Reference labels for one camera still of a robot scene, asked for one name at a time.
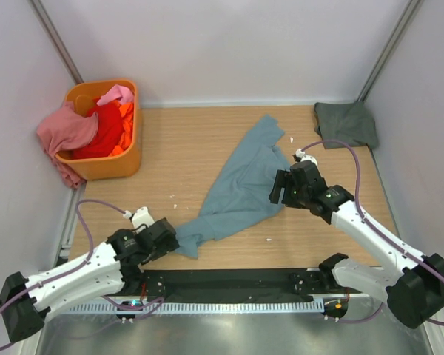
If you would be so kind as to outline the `light blue t shirt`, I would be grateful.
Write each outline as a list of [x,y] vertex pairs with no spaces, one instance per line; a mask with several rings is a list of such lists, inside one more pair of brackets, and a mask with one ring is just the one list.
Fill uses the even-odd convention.
[[197,258],[198,248],[275,216],[283,207],[269,202],[279,170],[289,162],[277,146],[284,136],[266,115],[243,137],[207,192],[198,216],[176,228],[177,254]]

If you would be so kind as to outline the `grey t shirt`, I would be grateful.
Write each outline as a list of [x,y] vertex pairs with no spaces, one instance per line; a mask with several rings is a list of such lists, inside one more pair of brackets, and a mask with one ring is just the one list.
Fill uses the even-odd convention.
[[317,102],[314,105],[316,126],[314,131],[321,137],[325,149],[343,148],[342,141],[349,146],[379,146],[374,116],[363,102],[328,104]]

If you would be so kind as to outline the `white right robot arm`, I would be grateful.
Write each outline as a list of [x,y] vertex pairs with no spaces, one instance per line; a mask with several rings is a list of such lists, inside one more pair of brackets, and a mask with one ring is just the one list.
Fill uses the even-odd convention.
[[327,186],[313,160],[277,171],[269,200],[309,210],[352,237],[380,264],[372,268],[337,253],[319,266],[318,282],[324,291],[345,287],[368,294],[408,328],[419,327],[444,308],[444,259],[404,243],[342,186]]

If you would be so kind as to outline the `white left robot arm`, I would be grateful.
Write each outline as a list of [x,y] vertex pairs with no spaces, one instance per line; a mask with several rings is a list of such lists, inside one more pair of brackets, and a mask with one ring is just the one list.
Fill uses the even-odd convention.
[[46,322],[96,297],[132,296],[141,290],[140,267],[179,247],[165,218],[138,229],[119,229],[92,252],[49,271],[8,276],[0,293],[2,319],[11,342],[40,331]]

